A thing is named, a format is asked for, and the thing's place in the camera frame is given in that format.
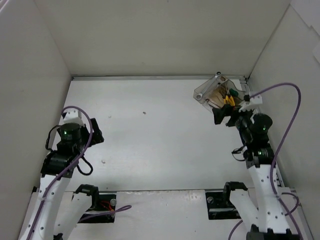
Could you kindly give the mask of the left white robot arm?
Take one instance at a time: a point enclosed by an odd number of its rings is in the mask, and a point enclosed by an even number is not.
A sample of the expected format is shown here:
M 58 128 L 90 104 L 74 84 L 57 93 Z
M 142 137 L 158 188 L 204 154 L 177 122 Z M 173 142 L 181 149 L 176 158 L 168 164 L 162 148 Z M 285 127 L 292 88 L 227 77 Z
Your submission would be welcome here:
M 56 149 L 50 149 L 45 157 L 40 174 L 40 188 L 23 240 L 66 240 L 87 210 L 100 204 L 99 189 L 90 184 L 81 184 L 74 192 L 71 209 L 62 218 L 57 218 L 63 195 L 85 159 L 88 148 L 103 143 L 104 137 L 95 118 L 85 125 L 81 117 L 64 118 L 57 125 L 60 141 Z

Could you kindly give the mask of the green handled screwdriver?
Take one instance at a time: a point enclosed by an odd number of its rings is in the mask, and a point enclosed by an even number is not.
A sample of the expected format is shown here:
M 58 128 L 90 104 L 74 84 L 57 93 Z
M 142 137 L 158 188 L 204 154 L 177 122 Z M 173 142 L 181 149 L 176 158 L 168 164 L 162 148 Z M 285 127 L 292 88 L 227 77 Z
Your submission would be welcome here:
M 228 92 L 229 92 L 229 95 L 232 96 L 232 97 L 238 97 L 239 96 L 239 93 L 236 90 L 232 89 L 232 88 L 230 88 L 228 90 Z

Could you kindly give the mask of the large silver ratchet wrench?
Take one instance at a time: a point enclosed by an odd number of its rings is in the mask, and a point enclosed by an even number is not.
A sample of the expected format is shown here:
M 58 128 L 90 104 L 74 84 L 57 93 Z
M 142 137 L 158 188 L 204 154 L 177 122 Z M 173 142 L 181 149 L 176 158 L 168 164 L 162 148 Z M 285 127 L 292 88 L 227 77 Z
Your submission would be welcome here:
M 220 71 L 216 72 L 215 76 L 213 76 L 212 78 L 210 78 L 208 80 L 208 83 L 202 89 L 202 91 L 196 95 L 196 99 L 201 100 L 203 98 L 203 95 L 208 91 L 208 89 L 211 87 L 211 85 L 214 84 L 216 82 L 216 80 L 219 79 L 220 77 L 221 77 L 221 72 Z

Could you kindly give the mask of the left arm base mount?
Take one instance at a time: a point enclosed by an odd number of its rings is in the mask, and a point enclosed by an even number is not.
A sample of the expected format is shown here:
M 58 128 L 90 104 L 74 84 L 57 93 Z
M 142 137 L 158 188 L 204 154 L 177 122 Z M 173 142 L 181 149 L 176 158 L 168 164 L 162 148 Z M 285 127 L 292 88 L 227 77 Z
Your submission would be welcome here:
M 115 222 L 115 215 L 99 215 L 114 211 L 117 204 L 115 192 L 100 192 L 97 186 L 81 184 L 75 194 L 85 194 L 91 197 L 91 206 L 79 220 L 81 224 L 111 224 Z

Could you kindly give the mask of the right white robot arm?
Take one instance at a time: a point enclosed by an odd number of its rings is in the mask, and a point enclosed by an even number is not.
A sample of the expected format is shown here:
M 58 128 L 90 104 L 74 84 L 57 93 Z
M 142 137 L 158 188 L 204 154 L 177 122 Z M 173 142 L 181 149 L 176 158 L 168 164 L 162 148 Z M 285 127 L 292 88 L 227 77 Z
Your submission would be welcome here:
M 254 184 L 256 201 L 249 196 L 248 188 L 242 182 L 226 182 L 221 200 L 238 211 L 247 228 L 248 240 L 299 240 L 301 233 L 293 233 L 286 215 L 289 211 L 283 206 L 276 186 L 274 151 L 270 145 L 268 130 L 272 119 L 263 113 L 240 111 L 239 106 L 230 104 L 213 108 L 216 125 L 229 117 L 228 127 L 236 127 L 243 146 L 243 158 Z

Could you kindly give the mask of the yellow side cutter pliers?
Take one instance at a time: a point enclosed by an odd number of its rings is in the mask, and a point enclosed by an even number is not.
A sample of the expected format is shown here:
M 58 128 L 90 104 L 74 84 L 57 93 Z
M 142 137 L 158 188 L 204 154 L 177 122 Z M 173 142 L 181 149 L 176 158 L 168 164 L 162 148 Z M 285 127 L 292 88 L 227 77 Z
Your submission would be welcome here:
M 218 98 L 223 102 L 226 95 L 228 94 L 228 89 L 225 86 L 220 85 L 218 87 Z

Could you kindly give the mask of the dark hex key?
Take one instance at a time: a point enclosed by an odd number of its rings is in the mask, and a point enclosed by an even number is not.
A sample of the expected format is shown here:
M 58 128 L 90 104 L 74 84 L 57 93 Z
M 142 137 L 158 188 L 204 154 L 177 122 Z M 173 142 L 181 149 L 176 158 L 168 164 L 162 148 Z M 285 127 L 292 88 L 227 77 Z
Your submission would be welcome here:
M 215 108 L 221 109 L 225 105 L 224 102 L 218 98 L 218 91 L 213 91 L 207 98 L 207 101 Z

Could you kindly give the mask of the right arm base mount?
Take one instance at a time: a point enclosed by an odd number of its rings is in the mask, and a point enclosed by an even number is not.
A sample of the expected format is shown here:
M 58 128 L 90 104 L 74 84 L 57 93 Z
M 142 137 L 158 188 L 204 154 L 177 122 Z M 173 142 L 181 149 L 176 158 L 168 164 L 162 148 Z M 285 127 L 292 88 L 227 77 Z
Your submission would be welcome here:
M 236 207 L 230 201 L 231 191 L 245 190 L 248 188 L 243 182 L 226 182 L 223 189 L 206 190 L 205 199 L 209 220 L 235 220 L 240 219 Z

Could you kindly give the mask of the yellow needle nose pliers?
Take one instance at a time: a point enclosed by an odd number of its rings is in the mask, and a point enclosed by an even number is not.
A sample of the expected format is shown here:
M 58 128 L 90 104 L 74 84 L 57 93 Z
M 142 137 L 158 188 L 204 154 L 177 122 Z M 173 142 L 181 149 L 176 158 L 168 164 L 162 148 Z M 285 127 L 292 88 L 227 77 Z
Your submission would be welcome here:
M 236 106 L 235 100 L 234 100 L 233 96 L 230 95 L 230 94 L 227 94 L 227 95 L 224 97 L 223 102 L 224 102 L 225 105 L 230 105 L 230 106 L 232 106 L 232 107 L 235 107 L 235 106 Z

